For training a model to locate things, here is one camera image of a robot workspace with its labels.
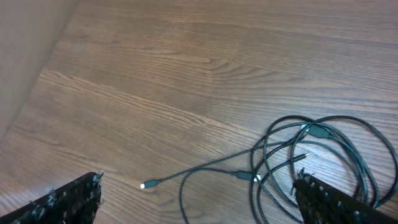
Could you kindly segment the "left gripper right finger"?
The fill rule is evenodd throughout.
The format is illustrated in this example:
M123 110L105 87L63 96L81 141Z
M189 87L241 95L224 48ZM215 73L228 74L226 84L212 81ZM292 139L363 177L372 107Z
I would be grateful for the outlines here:
M303 170L293 188L304 224L397 224L396 219Z

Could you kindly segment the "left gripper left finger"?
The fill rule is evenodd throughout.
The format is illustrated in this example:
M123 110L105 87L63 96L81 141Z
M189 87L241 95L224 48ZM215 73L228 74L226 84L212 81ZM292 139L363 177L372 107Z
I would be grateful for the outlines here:
M89 172L1 217L1 224L93 224L104 172Z

